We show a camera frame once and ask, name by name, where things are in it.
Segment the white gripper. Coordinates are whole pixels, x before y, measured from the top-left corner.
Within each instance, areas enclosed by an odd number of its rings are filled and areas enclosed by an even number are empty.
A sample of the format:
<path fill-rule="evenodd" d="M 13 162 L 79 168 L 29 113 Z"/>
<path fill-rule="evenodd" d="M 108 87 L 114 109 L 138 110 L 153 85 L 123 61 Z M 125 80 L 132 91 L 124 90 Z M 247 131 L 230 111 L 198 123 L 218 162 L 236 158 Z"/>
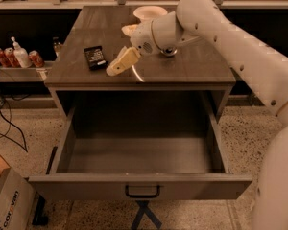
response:
<path fill-rule="evenodd" d="M 106 69 L 109 76 L 119 75 L 131 68 L 139 61 L 140 54 L 148 56 L 160 53 L 154 41 L 151 21 L 123 26 L 122 32 L 126 36 L 131 36 L 131 44 L 134 47 L 124 46 L 121 49 L 117 58 Z"/>

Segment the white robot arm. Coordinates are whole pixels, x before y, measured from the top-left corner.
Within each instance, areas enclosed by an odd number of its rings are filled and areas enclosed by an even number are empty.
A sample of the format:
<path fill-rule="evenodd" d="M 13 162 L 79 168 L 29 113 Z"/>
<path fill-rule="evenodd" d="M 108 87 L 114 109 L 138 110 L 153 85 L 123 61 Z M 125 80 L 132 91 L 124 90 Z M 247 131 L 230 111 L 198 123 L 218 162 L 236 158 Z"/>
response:
<path fill-rule="evenodd" d="M 122 48 L 108 75 L 126 71 L 142 56 L 174 51 L 201 37 L 278 117 L 283 130 L 262 163 L 252 230 L 288 230 L 288 57 L 231 23 L 212 0 L 179 0 L 175 11 L 122 31 L 132 46 Z"/>

